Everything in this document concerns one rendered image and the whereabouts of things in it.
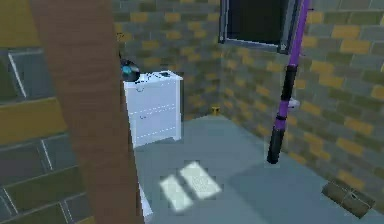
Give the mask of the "white chest of drawers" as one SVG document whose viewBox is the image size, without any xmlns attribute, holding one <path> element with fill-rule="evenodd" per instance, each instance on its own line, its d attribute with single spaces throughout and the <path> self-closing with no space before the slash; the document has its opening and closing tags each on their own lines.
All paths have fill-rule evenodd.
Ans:
<svg viewBox="0 0 384 224">
<path fill-rule="evenodd" d="M 163 77 L 159 72 L 168 72 Z M 181 139 L 181 82 L 170 70 L 143 73 L 124 82 L 133 147 L 172 138 Z"/>
</svg>

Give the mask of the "purple and black baseball bat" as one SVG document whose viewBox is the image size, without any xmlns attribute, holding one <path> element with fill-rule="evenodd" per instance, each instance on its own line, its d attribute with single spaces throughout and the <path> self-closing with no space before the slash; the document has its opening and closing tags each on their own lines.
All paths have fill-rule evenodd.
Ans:
<svg viewBox="0 0 384 224">
<path fill-rule="evenodd" d="M 289 63 L 286 66 L 284 84 L 280 97 L 280 104 L 275 122 L 272 128 L 267 161 L 270 164 L 276 164 L 279 160 L 284 133 L 286 129 L 286 120 L 289 111 L 289 102 L 292 96 L 295 77 L 298 71 L 298 62 L 301 53 L 301 44 L 303 39 L 304 28 L 306 24 L 307 13 L 311 0 L 301 0 L 301 9 L 299 13 L 298 24 L 292 43 Z"/>
</svg>

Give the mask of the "brown wooden room door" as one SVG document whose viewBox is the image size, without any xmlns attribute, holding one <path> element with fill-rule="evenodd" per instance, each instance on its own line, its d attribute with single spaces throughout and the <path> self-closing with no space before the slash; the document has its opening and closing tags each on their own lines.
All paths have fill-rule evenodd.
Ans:
<svg viewBox="0 0 384 224">
<path fill-rule="evenodd" d="M 96 224 L 144 224 L 111 0 L 30 0 Z"/>
</svg>

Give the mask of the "brown cardboard box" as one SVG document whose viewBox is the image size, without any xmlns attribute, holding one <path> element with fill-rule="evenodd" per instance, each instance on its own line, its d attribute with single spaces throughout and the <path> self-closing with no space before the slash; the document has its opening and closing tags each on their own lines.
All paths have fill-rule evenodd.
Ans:
<svg viewBox="0 0 384 224">
<path fill-rule="evenodd" d="M 329 181 L 322 194 L 359 219 L 375 205 L 373 199 L 340 180 Z"/>
</svg>

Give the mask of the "dark window with grey frame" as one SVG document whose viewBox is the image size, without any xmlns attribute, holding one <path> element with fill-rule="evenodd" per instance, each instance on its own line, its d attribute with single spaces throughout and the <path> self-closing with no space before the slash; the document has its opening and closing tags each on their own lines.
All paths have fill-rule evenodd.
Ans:
<svg viewBox="0 0 384 224">
<path fill-rule="evenodd" d="M 302 0 L 220 0 L 220 44 L 288 54 Z"/>
</svg>

